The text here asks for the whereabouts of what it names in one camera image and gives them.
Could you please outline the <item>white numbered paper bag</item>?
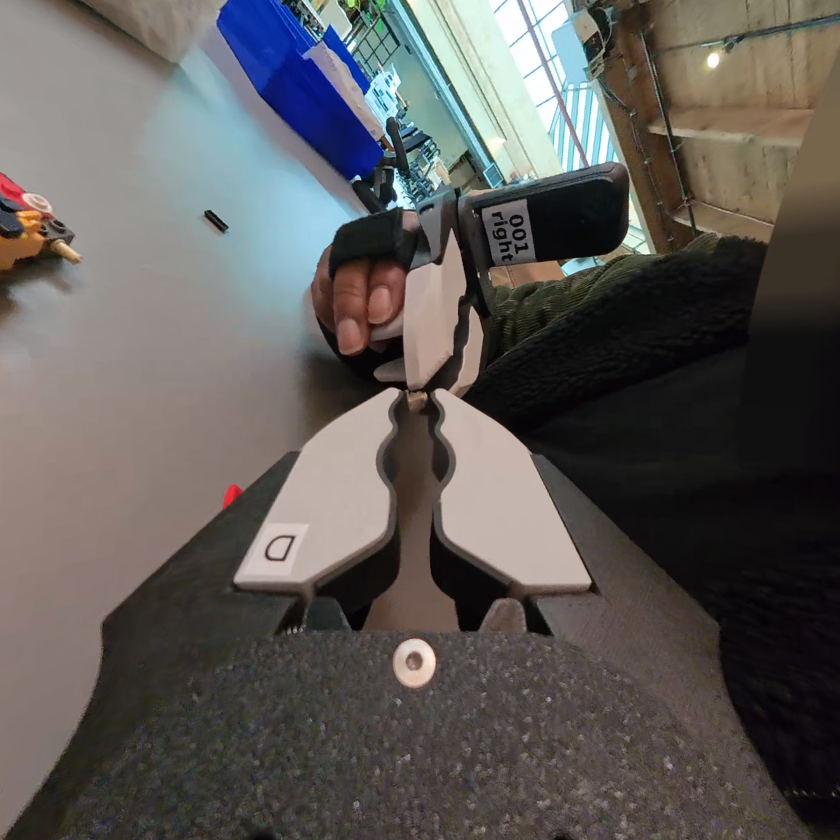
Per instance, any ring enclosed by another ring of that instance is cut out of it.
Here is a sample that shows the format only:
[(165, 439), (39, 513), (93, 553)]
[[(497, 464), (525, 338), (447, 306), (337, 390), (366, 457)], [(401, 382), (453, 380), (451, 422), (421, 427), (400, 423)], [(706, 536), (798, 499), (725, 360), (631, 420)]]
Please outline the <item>white numbered paper bag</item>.
[(225, 1), (83, 1), (92, 11), (172, 64), (215, 26)]

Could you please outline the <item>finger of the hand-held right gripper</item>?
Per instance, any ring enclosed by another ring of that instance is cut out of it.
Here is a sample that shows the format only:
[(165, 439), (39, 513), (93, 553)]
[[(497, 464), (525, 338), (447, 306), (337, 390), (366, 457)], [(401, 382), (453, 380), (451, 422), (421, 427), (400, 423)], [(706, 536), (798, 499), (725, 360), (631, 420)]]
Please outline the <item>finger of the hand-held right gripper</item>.
[(455, 353), (464, 267), (458, 246), (447, 246), (440, 263), (429, 262), (406, 276), (403, 358), (406, 384), (424, 390)]
[(485, 359), (485, 331), (476, 308), (460, 308), (453, 355), (434, 375), (434, 391), (463, 397), (478, 379)]

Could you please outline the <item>blue storage bin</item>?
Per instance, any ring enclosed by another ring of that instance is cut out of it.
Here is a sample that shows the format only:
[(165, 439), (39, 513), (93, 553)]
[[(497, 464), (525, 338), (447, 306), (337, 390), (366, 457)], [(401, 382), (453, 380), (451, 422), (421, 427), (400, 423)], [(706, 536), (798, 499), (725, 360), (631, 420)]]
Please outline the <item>blue storage bin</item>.
[(258, 94), (286, 121), (322, 110), (319, 69), (307, 58), (316, 40), (276, 1), (229, 1), (217, 28)]
[(345, 180), (371, 175), (384, 130), (364, 97), (371, 84), (335, 31), (314, 43), (281, 25), (260, 60), (259, 93), (275, 114)]

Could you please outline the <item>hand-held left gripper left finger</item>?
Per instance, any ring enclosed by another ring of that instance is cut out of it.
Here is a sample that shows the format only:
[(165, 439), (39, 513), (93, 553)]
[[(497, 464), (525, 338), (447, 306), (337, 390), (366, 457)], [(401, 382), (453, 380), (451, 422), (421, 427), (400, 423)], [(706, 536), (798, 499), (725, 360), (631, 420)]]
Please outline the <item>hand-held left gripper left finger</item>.
[(385, 451), (402, 397), (386, 388), (302, 447), (234, 575), (238, 589), (314, 594), (387, 545), (396, 495)]

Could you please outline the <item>person's right forearm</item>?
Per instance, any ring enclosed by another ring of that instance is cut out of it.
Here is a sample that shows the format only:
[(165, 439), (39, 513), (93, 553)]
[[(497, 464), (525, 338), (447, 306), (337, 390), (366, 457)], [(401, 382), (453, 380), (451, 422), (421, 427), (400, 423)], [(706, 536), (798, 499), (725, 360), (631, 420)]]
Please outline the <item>person's right forearm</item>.
[(496, 362), (580, 305), (616, 284), (637, 277), (664, 258), (664, 255), (620, 255), (603, 265), (582, 269), (560, 279), (533, 281), (517, 287), (495, 285), (486, 363)]

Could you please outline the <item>black office chair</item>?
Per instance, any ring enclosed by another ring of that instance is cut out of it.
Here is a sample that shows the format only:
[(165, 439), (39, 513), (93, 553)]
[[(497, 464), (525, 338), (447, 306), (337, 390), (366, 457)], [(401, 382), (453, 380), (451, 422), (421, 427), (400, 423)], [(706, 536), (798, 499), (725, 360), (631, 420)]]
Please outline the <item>black office chair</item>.
[(357, 176), (351, 182), (354, 194), (370, 214), (383, 213), (396, 203), (397, 178), (404, 183), (411, 183), (413, 179), (408, 155), (420, 151), (431, 140), (419, 129), (404, 128), (396, 117), (386, 119), (385, 137), (388, 143), (381, 141), (384, 154), (373, 172)]

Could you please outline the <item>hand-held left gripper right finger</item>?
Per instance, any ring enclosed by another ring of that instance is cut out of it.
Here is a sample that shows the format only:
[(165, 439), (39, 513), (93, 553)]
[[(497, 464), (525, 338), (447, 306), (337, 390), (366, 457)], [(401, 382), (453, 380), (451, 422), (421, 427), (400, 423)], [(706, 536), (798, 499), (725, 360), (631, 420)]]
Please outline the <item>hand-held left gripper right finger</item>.
[(434, 513), (439, 541), (513, 596), (588, 592), (592, 578), (529, 449), (454, 394), (432, 397), (447, 461)]

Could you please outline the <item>person's right hand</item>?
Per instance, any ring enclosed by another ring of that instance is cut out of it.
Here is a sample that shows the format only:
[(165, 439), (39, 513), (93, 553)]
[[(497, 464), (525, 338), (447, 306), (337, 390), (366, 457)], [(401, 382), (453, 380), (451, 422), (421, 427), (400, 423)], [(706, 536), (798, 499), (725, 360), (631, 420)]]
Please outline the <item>person's right hand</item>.
[(371, 350), (383, 354), (391, 339), (371, 332), (393, 322), (402, 311), (407, 271), (393, 259), (357, 259), (331, 276), (331, 246), (324, 249), (310, 286), (314, 314), (346, 358)]

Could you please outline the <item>yellow lego car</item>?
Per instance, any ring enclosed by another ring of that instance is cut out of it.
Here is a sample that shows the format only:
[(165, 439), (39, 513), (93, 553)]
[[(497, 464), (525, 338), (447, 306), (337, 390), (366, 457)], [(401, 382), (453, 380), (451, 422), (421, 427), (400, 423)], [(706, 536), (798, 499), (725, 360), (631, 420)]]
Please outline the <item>yellow lego car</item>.
[(42, 195), (24, 189), (1, 173), (3, 273), (47, 256), (79, 265), (82, 257), (73, 245), (75, 236)]

